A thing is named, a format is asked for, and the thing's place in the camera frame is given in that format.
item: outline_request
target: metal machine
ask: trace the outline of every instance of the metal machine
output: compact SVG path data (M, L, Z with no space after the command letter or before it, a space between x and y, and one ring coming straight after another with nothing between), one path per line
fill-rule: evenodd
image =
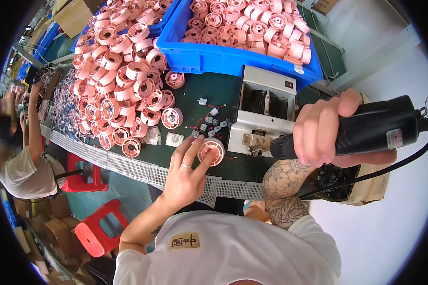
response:
M293 131L296 94L295 79L245 65L238 114L230 128L227 150L272 157L270 141Z

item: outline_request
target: hand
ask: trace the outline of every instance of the hand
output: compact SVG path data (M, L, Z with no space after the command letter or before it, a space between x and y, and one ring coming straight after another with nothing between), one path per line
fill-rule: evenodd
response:
M324 163L351 167L360 163L382 165L394 162L396 150L335 157L339 116L352 116L361 103L361 95L354 89L347 89L339 98L304 105L293 127L293 148L300 162L314 167Z
M206 171L215 160L215 152L209 152L200 165L192 170L191 165L203 142L203 135L197 139L191 135L178 146L171 156L165 191L159 198L174 212L194 202L203 193Z
M25 133L25 130L27 129L27 123L26 123L27 115L23 114L20 117L20 127L22 128L22 132Z
M32 90L30 91L30 101L36 103L38 96L40 96L40 90L41 87L43 87L43 84L44 83L42 81L38 81L32 86Z

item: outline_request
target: blue plastic bin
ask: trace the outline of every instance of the blue plastic bin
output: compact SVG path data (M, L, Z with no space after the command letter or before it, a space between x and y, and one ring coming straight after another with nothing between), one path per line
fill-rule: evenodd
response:
M176 10L176 7L179 4L179 2L181 2L181 0L174 0L173 3L171 3L171 5L168 8L168 10L166 11L165 15L163 15L163 18L161 19L160 23L149 26L149 37L158 37L158 36L160 36L160 33L162 32L162 30L165 27L166 23L170 19L171 15ZM96 16L96 15L99 14L100 9L98 9L97 13L95 13L94 16ZM79 36L87 34L88 29L89 29L89 25L87 24L86 27L84 28L84 30L82 32L80 32ZM118 34L119 35L126 34L127 31L128 31L128 29L125 29L123 31L118 32ZM78 42L79 36L76 38L76 40L74 41L72 47L70 48L70 50L72 52L74 52L74 47L75 47L76 43Z
M311 42L311 62L303 65L304 74L295 71L295 65L284 60L240 50L208 44L181 43L193 17L192 0L181 0L157 40L159 50L165 54L171 71L186 73L216 72L241 76L243 65L250 65L297 80L297 91L323 78L319 57Z

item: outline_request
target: tan label patch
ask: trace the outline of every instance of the tan label patch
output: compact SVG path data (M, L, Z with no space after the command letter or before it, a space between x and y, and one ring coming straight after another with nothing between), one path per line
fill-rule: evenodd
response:
M178 248L199 248L200 238L198 233L181 233L173 236L170 242L170 249Z

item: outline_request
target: red plastic stool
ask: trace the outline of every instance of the red plastic stool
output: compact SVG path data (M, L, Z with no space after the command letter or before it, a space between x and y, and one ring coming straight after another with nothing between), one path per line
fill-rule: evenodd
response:
M100 226L100 220L109 213L113 213L116 216L123 228L128 226L129 223L120 212L119 206L119 200L111 200L75 227L76 236L91 256L103 256L119 246L120 235L108 237Z
M67 172L76 169L76 162L83 162L84 159L68 153ZM62 190L65 192L95 192L95 191L108 191L108 184L101 182L101 168L97 165L93 166L92 170L93 183L86 183L83 180L82 174L74 174L67 177Z

